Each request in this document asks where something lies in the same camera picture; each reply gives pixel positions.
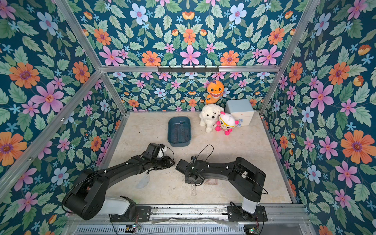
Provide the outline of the small pink triangle ruler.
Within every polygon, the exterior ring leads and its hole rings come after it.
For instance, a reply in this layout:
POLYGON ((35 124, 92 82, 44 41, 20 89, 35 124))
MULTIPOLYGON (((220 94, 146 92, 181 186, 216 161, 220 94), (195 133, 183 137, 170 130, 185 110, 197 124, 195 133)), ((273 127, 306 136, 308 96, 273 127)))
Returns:
POLYGON ((218 185, 217 179, 207 179, 204 183, 205 185, 218 185))

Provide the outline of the clear short ruler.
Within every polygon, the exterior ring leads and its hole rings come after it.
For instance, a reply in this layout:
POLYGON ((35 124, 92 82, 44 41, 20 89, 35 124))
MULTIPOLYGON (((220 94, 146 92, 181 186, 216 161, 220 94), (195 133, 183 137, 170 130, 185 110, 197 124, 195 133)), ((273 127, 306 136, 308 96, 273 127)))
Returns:
POLYGON ((191 185, 191 195, 192 196, 197 196, 197 188, 195 184, 191 185))

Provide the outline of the teal plastic storage box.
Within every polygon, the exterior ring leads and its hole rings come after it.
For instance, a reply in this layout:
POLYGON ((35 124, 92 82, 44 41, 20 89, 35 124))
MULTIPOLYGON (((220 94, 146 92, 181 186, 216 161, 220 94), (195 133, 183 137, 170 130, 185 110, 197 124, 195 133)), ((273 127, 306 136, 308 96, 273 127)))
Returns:
POLYGON ((191 120, 188 117, 173 117, 168 121, 167 140, 172 147, 186 147, 191 139, 191 120))

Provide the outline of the clear stencil ruler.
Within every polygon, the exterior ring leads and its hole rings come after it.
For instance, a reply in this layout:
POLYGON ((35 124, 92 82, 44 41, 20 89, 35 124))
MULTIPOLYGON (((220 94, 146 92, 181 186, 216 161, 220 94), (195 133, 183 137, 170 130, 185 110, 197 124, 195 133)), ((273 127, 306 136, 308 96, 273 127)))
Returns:
POLYGON ((181 125, 180 131, 181 131, 180 140, 181 140, 182 143, 185 143, 187 140, 186 140, 186 128, 185 128, 184 124, 181 125))

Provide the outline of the pink set square triangle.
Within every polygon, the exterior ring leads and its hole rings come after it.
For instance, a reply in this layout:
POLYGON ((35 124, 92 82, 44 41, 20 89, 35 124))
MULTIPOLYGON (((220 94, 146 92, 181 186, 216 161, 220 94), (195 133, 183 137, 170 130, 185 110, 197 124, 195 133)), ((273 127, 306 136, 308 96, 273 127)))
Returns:
POLYGON ((189 125, 186 125, 185 127, 185 140, 186 142, 189 142, 191 140, 191 128, 189 125))

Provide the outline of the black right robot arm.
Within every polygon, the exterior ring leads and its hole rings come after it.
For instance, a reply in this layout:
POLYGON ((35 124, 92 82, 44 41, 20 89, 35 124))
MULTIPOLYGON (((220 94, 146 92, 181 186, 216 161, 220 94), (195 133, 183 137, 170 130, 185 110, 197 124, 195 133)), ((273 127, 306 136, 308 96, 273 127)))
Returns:
POLYGON ((266 174, 241 157, 229 163, 209 163, 203 160, 187 162, 180 160, 176 170, 185 176, 186 184, 200 185, 207 179, 228 181, 242 195, 241 208, 254 214, 261 201, 266 174))

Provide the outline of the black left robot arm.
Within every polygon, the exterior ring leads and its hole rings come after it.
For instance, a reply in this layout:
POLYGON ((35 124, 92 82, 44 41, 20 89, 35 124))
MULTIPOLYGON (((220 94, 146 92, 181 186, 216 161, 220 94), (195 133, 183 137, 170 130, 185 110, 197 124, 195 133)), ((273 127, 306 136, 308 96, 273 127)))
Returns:
POLYGON ((107 169, 85 170, 65 195, 62 207, 84 220, 90 220, 103 208, 106 192, 113 185, 146 171, 168 169, 174 165, 169 156, 147 159, 137 155, 107 169))

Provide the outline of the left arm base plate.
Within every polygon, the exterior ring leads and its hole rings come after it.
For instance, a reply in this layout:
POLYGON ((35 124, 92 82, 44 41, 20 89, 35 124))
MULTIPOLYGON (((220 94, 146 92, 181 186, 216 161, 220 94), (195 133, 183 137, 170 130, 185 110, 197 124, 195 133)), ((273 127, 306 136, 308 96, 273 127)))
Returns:
POLYGON ((110 216, 110 221, 115 223, 121 222, 148 222, 151 216, 150 206, 134 206, 126 211, 125 214, 114 214, 110 216))

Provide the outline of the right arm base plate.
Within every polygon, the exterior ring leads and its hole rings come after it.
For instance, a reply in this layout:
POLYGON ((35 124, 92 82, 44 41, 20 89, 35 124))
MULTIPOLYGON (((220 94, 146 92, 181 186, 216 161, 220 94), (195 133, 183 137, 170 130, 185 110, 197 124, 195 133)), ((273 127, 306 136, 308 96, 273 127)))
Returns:
POLYGON ((230 222, 266 222, 268 217, 264 206, 257 205, 254 213, 246 212, 237 205, 227 206, 227 215, 230 222))

